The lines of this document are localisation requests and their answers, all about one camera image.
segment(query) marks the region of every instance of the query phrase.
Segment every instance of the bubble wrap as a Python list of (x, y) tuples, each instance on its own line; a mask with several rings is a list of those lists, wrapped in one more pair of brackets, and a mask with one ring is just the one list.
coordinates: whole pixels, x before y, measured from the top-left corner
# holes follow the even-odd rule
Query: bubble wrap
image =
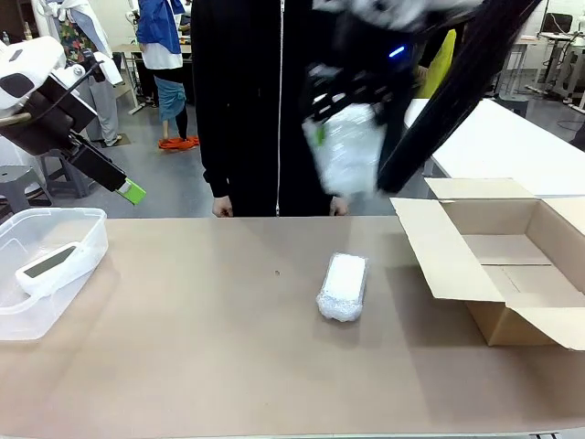
[(349, 322), (361, 315), (366, 265), (365, 258), (343, 253), (334, 254), (321, 293), (317, 296), (317, 305), (323, 316)]
[(315, 124), (303, 125), (327, 192), (346, 197), (375, 192), (384, 130), (372, 118), (369, 105), (349, 105), (326, 122), (322, 145), (316, 142)]

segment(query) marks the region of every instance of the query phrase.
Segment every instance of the gray pants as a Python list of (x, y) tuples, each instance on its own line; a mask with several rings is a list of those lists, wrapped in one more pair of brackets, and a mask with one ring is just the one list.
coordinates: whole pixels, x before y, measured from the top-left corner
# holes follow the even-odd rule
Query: gray pants
[(93, 119), (86, 128), (91, 141), (103, 140), (107, 145), (113, 145), (118, 135), (118, 107), (113, 86), (108, 82), (96, 82), (92, 77), (82, 82), (77, 88), (80, 97), (98, 117)]

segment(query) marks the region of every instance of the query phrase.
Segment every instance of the blue jacket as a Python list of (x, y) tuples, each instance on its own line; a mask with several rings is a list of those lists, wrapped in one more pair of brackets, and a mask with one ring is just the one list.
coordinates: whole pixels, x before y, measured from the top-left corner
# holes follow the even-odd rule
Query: blue jacket
[(179, 0), (138, 0), (138, 7), (140, 8), (136, 32), (138, 42), (162, 44), (171, 53), (181, 53), (175, 23), (175, 14), (185, 13), (181, 2)]

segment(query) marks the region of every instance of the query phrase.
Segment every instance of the gray stool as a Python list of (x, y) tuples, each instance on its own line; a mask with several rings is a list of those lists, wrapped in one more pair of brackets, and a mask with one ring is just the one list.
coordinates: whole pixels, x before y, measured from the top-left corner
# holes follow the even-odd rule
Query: gray stool
[[(47, 159), (50, 157), (57, 158), (60, 163), (60, 168), (51, 174), (47, 170)], [(51, 195), (55, 196), (55, 192), (59, 190), (73, 191), (77, 198), (84, 198), (90, 194), (90, 184), (93, 181), (65, 160), (61, 152), (53, 150), (43, 154), (40, 157), (40, 167), (47, 180), (47, 190)]]
[[(37, 183), (47, 200), (28, 200), (27, 187)], [(5, 197), (12, 213), (29, 209), (33, 206), (51, 206), (53, 200), (30, 166), (0, 166), (0, 196)]]

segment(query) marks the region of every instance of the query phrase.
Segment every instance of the black hoodie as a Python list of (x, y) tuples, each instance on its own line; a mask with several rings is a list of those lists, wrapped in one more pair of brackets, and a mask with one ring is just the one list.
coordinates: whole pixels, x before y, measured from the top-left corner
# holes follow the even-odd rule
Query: black hoodie
[[(300, 99), (311, 0), (288, 0), (281, 85), (280, 0), (195, 0), (191, 13), (197, 129), (205, 179), (235, 216), (328, 215)], [(282, 111), (279, 136), (279, 111)]]

